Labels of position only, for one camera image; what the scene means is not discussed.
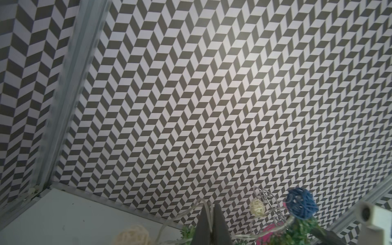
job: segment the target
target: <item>green artificial plant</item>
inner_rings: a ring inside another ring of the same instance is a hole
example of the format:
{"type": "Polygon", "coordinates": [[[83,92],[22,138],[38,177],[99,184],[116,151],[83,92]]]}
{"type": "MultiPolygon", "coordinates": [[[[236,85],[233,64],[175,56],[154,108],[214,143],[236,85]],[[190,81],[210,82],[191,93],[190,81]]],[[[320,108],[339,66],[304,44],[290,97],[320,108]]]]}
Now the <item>green artificial plant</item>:
{"type": "Polygon", "coordinates": [[[296,219],[285,233],[273,234],[267,245],[309,245],[308,234],[313,229],[318,229],[324,233],[315,217],[307,220],[296,219]]]}
{"type": "MultiPolygon", "coordinates": [[[[196,230],[195,226],[186,226],[186,225],[184,225],[184,227],[181,230],[182,239],[192,238],[193,235],[195,234],[195,230],[196,230]]],[[[183,243],[183,244],[184,245],[190,245],[191,242],[187,241],[186,243],[183,243]]]]}

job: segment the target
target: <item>geometric pattern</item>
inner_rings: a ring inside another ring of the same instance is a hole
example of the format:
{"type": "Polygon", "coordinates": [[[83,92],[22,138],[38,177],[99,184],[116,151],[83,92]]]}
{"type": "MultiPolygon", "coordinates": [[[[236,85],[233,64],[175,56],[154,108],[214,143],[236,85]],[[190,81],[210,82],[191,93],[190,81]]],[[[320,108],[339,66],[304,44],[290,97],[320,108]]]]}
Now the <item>geometric pattern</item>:
{"type": "Polygon", "coordinates": [[[0,208],[29,188],[79,10],[78,0],[14,2],[0,10],[0,208]]]}
{"type": "MultiPolygon", "coordinates": [[[[376,202],[377,206],[392,210],[392,190],[388,194],[383,196],[376,202]]],[[[361,224],[359,221],[354,221],[348,227],[346,227],[338,236],[342,238],[348,245],[355,245],[358,242],[359,231],[361,230],[361,224]]]]}
{"type": "Polygon", "coordinates": [[[252,220],[252,186],[301,186],[327,226],[390,174],[391,13],[114,0],[53,180],[163,218],[204,197],[233,233],[272,221],[252,220]]]}

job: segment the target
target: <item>aluminum frame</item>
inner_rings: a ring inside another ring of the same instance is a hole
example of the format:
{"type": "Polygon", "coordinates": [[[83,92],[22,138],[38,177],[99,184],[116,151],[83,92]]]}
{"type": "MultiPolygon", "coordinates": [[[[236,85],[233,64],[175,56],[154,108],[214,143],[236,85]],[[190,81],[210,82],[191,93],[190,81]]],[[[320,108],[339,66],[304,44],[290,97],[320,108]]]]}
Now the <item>aluminum frame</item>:
{"type": "Polygon", "coordinates": [[[54,95],[51,115],[43,137],[31,185],[38,192],[50,185],[53,169],[69,129],[78,97],[82,92],[88,69],[92,63],[100,33],[109,12],[111,0],[83,0],[80,2],[74,34],[64,63],[59,87],[54,95]]]}
{"type": "Polygon", "coordinates": [[[0,212],[0,230],[4,229],[13,220],[18,218],[19,215],[38,202],[49,191],[49,189],[45,189],[39,194],[32,195],[25,192],[19,198],[11,202],[10,205],[6,205],[0,212]]]}

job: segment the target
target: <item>white floor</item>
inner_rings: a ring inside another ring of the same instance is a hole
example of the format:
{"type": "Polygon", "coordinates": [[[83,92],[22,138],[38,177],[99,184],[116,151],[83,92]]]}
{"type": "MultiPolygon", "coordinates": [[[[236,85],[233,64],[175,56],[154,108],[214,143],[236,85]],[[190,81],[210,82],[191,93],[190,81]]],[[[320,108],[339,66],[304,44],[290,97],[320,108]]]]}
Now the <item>white floor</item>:
{"type": "MultiPolygon", "coordinates": [[[[160,223],[52,189],[0,231],[1,245],[110,245],[131,225],[141,224],[155,238],[160,223]]],[[[180,238],[166,227],[160,241],[180,238]]]]}

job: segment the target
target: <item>yarn ball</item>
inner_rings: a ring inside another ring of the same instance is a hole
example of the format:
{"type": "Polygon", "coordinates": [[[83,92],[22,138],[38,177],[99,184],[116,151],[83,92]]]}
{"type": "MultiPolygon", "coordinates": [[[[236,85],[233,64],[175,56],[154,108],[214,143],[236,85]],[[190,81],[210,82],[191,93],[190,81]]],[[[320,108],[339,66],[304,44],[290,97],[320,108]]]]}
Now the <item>yarn ball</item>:
{"type": "Polygon", "coordinates": [[[135,225],[118,234],[112,245],[151,245],[148,231],[141,225],[135,225]]]}
{"type": "Polygon", "coordinates": [[[259,199],[253,199],[249,205],[250,213],[255,217],[264,217],[265,216],[265,205],[259,199]]]}
{"type": "Polygon", "coordinates": [[[307,189],[299,187],[289,190],[286,206],[290,214],[300,220],[311,218],[319,210],[312,194],[307,189]]]}

